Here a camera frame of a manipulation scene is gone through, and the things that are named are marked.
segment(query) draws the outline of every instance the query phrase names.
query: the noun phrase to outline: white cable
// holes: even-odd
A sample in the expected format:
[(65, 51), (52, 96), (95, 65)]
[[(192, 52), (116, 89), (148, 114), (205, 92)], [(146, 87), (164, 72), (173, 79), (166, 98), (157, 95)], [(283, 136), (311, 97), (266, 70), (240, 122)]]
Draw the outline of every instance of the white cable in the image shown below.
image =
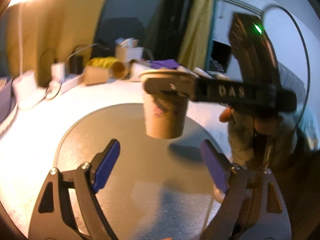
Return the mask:
[(23, 34), (22, 34), (22, 9), (23, 2), (19, 5), (19, 13), (18, 13), (18, 43), (19, 43), (19, 56), (20, 56), (20, 76), (23, 75)]

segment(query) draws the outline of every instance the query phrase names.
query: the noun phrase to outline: cable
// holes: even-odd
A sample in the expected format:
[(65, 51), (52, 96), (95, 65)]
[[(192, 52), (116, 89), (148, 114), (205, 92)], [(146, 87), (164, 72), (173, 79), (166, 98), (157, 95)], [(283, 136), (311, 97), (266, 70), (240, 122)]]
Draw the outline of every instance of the cable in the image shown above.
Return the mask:
[[(56, 94), (53, 97), (48, 98), (48, 95), (50, 95), (52, 93), (52, 91), (53, 91), (53, 89), (51, 87), (52, 86), (52, 82), (57, 82), (59, 84), (59, 88), (58, 88)], [(56, 78), (53, 78), (52, 81), (50, 82), (49, 86), (45, 90), (45, 96), (44, 96), (43, 100), (45, 100), (45, 101), (53, 100), (59, 94), (61, 88), (62, 88), (62, 82), (60, 80), (56, 79)]]
[(73, 50), (72, 50), (72, 53), (76, 52), (76, 49), (79, 48), (80, 46), (82, 46), (82, 47), (88, 47), (89, 44), (79, 44), (79, 45), (75, 46), (75, 47), (73, 48)]
[(54, 62), (57, 60), (57, 51), (56, 51), (56, 49), (55, 48), (47, 48), (42, 54), (41, 54), (41, 56), (40, 56), (40, 58), (39, 58), (39, 66), (41, 66), (41, 60), (42, 60), (42, 58), (43, 58), (43, 56), (44, 56), (44, 54), (46, 54), (48, 51), (50, 51), (50, 50), (52, 50), (53, 51), (53, 54), (54, 54)]
[(150, 49), (144, 49), (144, 50), (145, 50), (146, 53), (148, 54), (149, 59), (150, 59), (151, 61), (155, 61), (155, 58), (153, 57), (151, 50), (150, 50)]
[(306, 93), (306, 98), (305, 98), (305, 101), (304, 101), (304, 104), (303, 104), (303, 108), (302, 108), (302, 112), (300, 114), (300, 117), (295, 125), (295, 128), (294, 128), (294, 132), (298, 129), (299, 127), (299, 124), (303, 118), (303, 114), (306, 110), (306, 107), (307, 107), (307, 103), (308, 103), (308, 99), (309, 99), (309, 93), (310, 93), (310, 80), (311, 80), (311, 70), (310, 70), (310, 61), (309, 61), (309, 56), (308, 56), (308, 51), (307, 51), (307, 46), (306, 46), (306, 43), (304, 41), (304, 38), (303, 38), (303, 35), (302, 35), (302, 32), (296, 22), (296, 20), (293, 18), (292, 14), (287, 10), (285, 9), (284, 7), (280, 6), (280, 5), (277, 5), (277, 4), (270, 4), (270, 5), (267, 5), (263, 11), (262, 11), (262, 16), (261, 16), (261, 20), (263, 22), (264, 18), (265, 18), (265, 14), (272, 8), (279, 8), (281, 10), (283, 10), (289, 17), (290, 19), (292, 20), (292, 22), (294, 23), (295, 27), (297, 28), (297, 31), (300, 35), (300, 38), (301, 38), (301, 41), (302, 41), (302, 45), (303, 45), (303, 49), (304, 49), (304, 53), (306, 55), (306, 60), (307, 60), (307, 70), (308, 70), (308, 84), (307, 84), (307, 93)]
[(23, 75), (23, 34), (22, 34), (22, 9), (23, 9), (23, 2), (19, 5), (19, 12), (18, 12), (18, 43), (19, 43), (19, 56), (20, 56), (20, 76)]
[(92, 47), (94, 47), (94, 46), (97, 46), (98, 48), (101, 48), (101, 49), (104, 49), (104, 50), (109, 50), (109, 49), (110, 49), (110, 48), (107, 48), (107, 47), (104, 47), (104, 46), (100, 45), (99, 43), (91, 44), (91, 45), (89, 45), (89, 46), (86, 46), (86, 47), (84, 47), (84, 48), (82, 48), (82, 49), (77, 50), (76, 52), (73, 52), (73, 53), (68, 57), (68, 59), (66, 60), (66, 65), (68, 64), (68, 61), (71, 59), (72, 56), (74, 56), (74, 55), (76, 55), (76, 54), (78, 54), (78, 53), (80, 53), (80, 52), (82, 52), (82, 51), (84, 51), (84, 50), (86, 50), (86, 49), (92, 48)]

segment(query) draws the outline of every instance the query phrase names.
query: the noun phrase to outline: yellow plastic bag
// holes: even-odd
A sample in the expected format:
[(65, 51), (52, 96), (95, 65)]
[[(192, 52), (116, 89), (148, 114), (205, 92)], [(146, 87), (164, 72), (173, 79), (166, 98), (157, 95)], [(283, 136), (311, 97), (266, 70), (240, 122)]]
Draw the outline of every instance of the yellow plastic bag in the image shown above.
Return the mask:
[(114, 63), (118, 62), (116, 57), (95, 57), (88, 61), (86, 66), (110, 68)]

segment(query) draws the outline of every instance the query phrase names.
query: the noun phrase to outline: curtain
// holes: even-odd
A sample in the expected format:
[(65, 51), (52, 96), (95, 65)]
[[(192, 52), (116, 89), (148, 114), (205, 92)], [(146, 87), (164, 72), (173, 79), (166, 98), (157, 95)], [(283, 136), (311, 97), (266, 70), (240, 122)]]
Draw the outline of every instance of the curtain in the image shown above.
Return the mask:
[(178, 59), (194, 0), (161, 0), (146, 30), (143, 47), (156, 60)]
[(204, 69), (212, 25), (214, 0), (194, 0), (178, 62), (192, 70)]

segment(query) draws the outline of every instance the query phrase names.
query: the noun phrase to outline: circular base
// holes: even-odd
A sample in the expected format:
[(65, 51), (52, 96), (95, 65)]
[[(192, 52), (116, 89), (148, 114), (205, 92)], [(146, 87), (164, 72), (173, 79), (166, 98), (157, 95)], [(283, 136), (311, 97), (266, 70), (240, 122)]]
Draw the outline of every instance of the circular base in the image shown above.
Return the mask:
[[(97, 199), (119, 239), (197, 239), (219, 204), (212, 200), (212, 178), (200, 155), (205, 139), (216, 142), (198, 123), (186, 118), (183, 135), (163, 140), (145, 133), (142, 104), (95, 111), (74, 124), (62, 138), (54, 167), (76, 169), (91, 161), (111, 139), (121, 153)], [(74, 190), (71, 201), (78, 227), (87, 232)]]

